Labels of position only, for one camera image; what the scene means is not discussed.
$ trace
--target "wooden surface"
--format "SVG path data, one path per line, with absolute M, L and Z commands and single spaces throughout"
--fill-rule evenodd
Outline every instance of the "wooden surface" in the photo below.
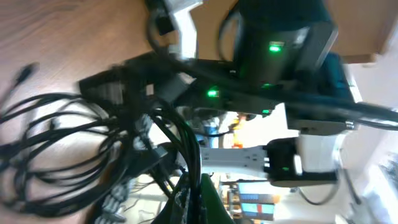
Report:
M 76 91 L 76 81 L 150 50 L 141 32 L 147 17 L 143 2 L 0 0 L 0 94 L 15 72 L 31 62 L 39 62 L 40 71 L 18 89 L 13 102 L 39 93 Z M 2 125 L 0 141 L 16 138 L 18 127 Z M 69 139 L 37 163 L 45 167 L 73 164 L 92 156 L 95 147 L 89 139 Z M 0 208 L 0 223 L 83 223 L 84 213 L 48 220 Z
M 332 48 L 349 61 L 371 59 L 383 54 L 396 28 L 398 1 L 396 0 L 325 0 L 338 26 L 339 34 Z

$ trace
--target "black cable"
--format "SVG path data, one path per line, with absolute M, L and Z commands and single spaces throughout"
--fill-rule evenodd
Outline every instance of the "black cable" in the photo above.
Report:
M 333 187 L 330 190 L 330 192 L 328 193 L 328 195 L 320 202 L 313 202 L 310 199 L 308 199 L 300 187 L 298 187 L 298 193 L 306 202 L 308 202 L 311 205 L 324 205 L 324 204 L 330 202 L 330 200 L 333 199 L 333 197 L 335 197 L 335 195 L 337 194 L 337 191 L 339 189 L 339 186 L 340 186 L 340 181 L 338 180 L 337 183 L 333 185 Z
M 153 172 L 153 170 L 149 171 L 149 174 L 152 176 L 152 178 L 155 180 L 156 184 L 160 187 L 160 189 L 163 191 L 163 193 L 168 197 L 172 198 L 171 192 L 167 189 L 166 184 L 164 183 L 163 180 L 160 180 L 158 176 Z
M 23 82 L 26 78 L 26 76 L 22 77 L 19 82 Z M 30 118 L 33 117 L 32 112 L 34 110 L 60 100 L 67 102 L 57 112 L 50 113 L 33 121 L 30 120 Z M 79 105 L 80 108 L 89 111 L 89 113 L 64 111 L 72 104 Z M 113 186 L 121 181 L 128 167 L 125 152 L 123 151 L 116 159 L 112 158 L 111 153 L 114 143 L 126 138 L 125 135 L 121 134 L 123 130 L 119 129 L 120 125 L 117 118 L 108 118 L 100 107 L 83 99 L 82 96 L 66 93 L 51 93 L 34 96 L 11 106 L 0 117 L 0 124 L 23 114 L 26 114 L 29 119 L 27 119 L 27 129 L 24 131 L 22 137 L 17 141 L 0 146 L 1 149 L 7 147 L 8 151 L 12 152 L 0 154 L 2 159 L 7 161 L 6 166 L 2 166 L 0 172 L 5 172 L 10 168 L 16 169 L 13 181 L 16 197 L 12 200 L 2 201 L 3 205 L 20 213 L 33 213 L 41 217 L 61 217 L 74 213 L 99 200 L 106 195 Z M 30 131 L 38 124 L 59 119 L 61 116 L 81 116 L 87 118 L 90 123 L 73 128 L 53 126 L 52 129 L 39 134 L 33 134 L 32 131 Z M 98 131 L 95 129 L 97 127 L 105 127 L 107 131 Z M 44 152 L 57 141 L 78 132 L 100 134 L 106 137 L 99 146 L 96 156 L 72 166 L 58 169 L 33 170 L 30 168 L 29 164 L 40 153 Z M 74 194 L 76 191 L 87 188 L 90 184 L 94 184 L 104 172 L 108 170 L 110 164 L 115 164 L 115 166 L 113 168 L 113 174 L 108 181 L 97 184 L 79 195 Z M 78 169 L 86 166 L 91 166 L 91 168 L 78 171 Z M 64 172 L 74 172 L 75 174 L 63 175 Z M 29 199 L 26 191 L 33 178 L 47 184 L 69 188 L 55 195 L 48 195 L 44 198 L 32 200 Z
M 233 133 L 233 131 L 226 131 L 226 132 L 224 132 L 224 133 L 208 134 L 208 133 L 203 133 L 203 132 L 196 131 L 196 130 L 193 130 L 193 132 L 194 132 L 195 134 L 198 134 L 198 135 L 201 135 L 201 136 L 204 136 L 204 137 L 209 137 L 209 138 L 218 138 L 218 137 L 224 136 L 224 135 L 226 135 L 226 134 L 231 134 L 231 133 Z
M 371 128 L 378 128 L 378 129 L 383 129 L 387 131 L 398 131 L 398 126 L 394 126 L 392 124 L 383 124 L 383 123 L 378 123 L 375 121 L 365 121 L 365 120 L 356 120 L 355 123 L 362 124 Z
M 351 181 L 349 174 L 348 174 L 348 170 L 347 169 L 342 169 L 343 171 L 343 177 L 346 179 L 347 181 L 347 185 L 348 185 L 348 190 L 349 190 L 349 194 L 352 196 L 354 202 L 357 205 L 361 205 L 362 201 L 360 199 L 360 197 L 358 196 L 358 194 L 356 193 L 355 189 L 354 189 L 354 185 L 353 182 Z
M 192 212 L 194 217 L 199 217 L 201 206 L 201 155 L 195 133 L 185 120 L 163 99 L 156 98 L 155 96 L 150 97 L 150 107 L 152 110 L 150 111 L 149 116 L 170 139 L 174 147 L 181 153 L 187 163 L 188 180 L 191 189 L 190 200 L 192 201 Z M 159 117 L 164 118 L 175 125 L 179 138 L 168 130 L 166 124 L 159 119 Z
M 197 118 L 198 119 L 198 126 L 199 126 L 199 130 L 196 130 L 195 128 L 193 129 L 193 132 L 195 132 L 195 131 L 198 131 L 199 133 L 204 133 L 204 134 L 208 134 L 207 133 L 207 131 L 206 131 L 206 127 L 205 127 L 205 125 L 203 124 L 203 121 L 200 121 L 200 119 L 201 118 Z M 195 119 L 192 121 L 192 126 L 194 126 L 194 125 L 196 125 L 195 124 Z M 209 137 L 206 137 L 206 136 L 203 136 L 203 144 L 204 144 L 204 146 L 205 147 L 210 147 L 210 138 Z
M 151 219 L 148 219 L 148 220 L 144 220 L 144 221 L 139 222 L 139 223 L 149 222 L 149 221 L 152 221 L 152 220 L 154 220 L 156 218 L 156 215 L 153 212 L 147 212 L 145 210 L 138 210 L 138 214 L 139 214 L 140 219 L 141 219 L 141 213 L 145 213 L 147 215 L 153 215 L 154 218 L 151 218 Z
M 124 209 L 124 212 L 134 208 L 137 205 L 138 201 L 140 201 L 140 199 L 141 199 L 141 194 L 138 196 L 137 200 L 131 206 L 128 206 L 128 208 Z
M 216 46 L 217 46 L 218 56 L 223 61 L 227 61 L 227 59 L 226 59 L 226 57 L 223 54 L 221 41 L 223 40 L 223 36 L 224 36 L 224 33 L 225 33 L 226 29 L 228 28 L 227 27 L 228 24 L 232 21 L 232 19 L 234 17 L 236 17 L 239 14 L 238 2 L 239 1 L 237 1 L 235 3 L 235 5 L 232 7 L 232 9 L 230 9 L 228 11 L 227 15 L 225 16 L 225 18 L 221 22 L 220 28 L 218 29 L 218 36 L 217 36 Z
M 172 190 L 174 190 L 175 185 L 174 185 L 173 182 L 170 180 L 170 178 L 166 178 L 166 181 L 167 181 L 167 183 L 169 184 L 170 188 L 171 188 Z
M 147 184 L 147 185 L 145 185 L 145 186 L 142 186 L 142 187 L 140 187 L 140 188 L 138 188 L 137 190 L 134 190 L 134 191 L 132 191 L 132 192 L 130 192 L 130 194 L 135 194 L 135 193 L 137 193 L 137 192 L 140 192 L 141 190 L 144 190 L 145 188 L 147 188 L 148 186 L 150 186 L 151 184 Z
M 338 191 L 338 189 L 340 187 L 340 184 L 341 184 L 341 180 L 340 180 L 340 177 L 339 177 L 340 170 L 342 169 L 342 165 L 341 165 L 341 161 L 340 161 L 340 151 L 341 151 L 341 149 L 338 150 L 339 157 L 338 158 L 335 157 L 335 160 L 334 160 L 334 162 L 335 162 L 335 172 L 336 172 L 336 176 L 337 176 L 337 182 L 333 185 L 332 189 L 330 190 L 328 195 L 323 200 L 321 200 L 320 202 L 313 202 L 310 199 L 308 199 L 307 196 L 305 196 L 305 194 L 303 193 L 303 191 L 302 191 L 302 189 L 300 187 L 297 187 L 298 188 L 298 194 L 300 194 L 300 196 L 307 203 L 309 203 L 311 205 L 324 205 L 324 204 L 330 202 L 330 200 L 332 200 L 336 196 L 337 191 Z
M 135 187 L 143 187 L 143 186 L 147 186 L 147 185 L 150 185 L 150 184 L 154 184 L 155 183 L 155 181 L 153 180 L 153 181 L 151 181 L 151 182 L 149 182 L 149 183 L 141 183 L 141 182 L 137 182 L 134 186 Z
M 5 93 L 3 93 L 3 96 L 0 99 L 0 108 L 4 107 L 7 100 L 12 96 L 14 90 L 35 73 L 38 66 L 39 64 L 37 63 L 28 64 L 19 71 L 17 77 L 15 77 L 14 83 L 6 90 Z

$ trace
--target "green led light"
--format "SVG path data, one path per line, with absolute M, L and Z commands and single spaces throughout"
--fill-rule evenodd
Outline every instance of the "green led light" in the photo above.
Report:
M 207 96 L 208 97 L 218 97 L 218 91 L 217 90 L 209 90 L 209 91 L 207 91 Z
M 266 84 L 264 84 L 261 88 L 269 88 L 269 87 L 271 87 L 271 86 L 272 86 L 271 84 L 266 83 Z
M 271 45 L 269 46 L 269 51 L 270 52 L 280 52 L 282 50 L 282 47 L 278 45 Z

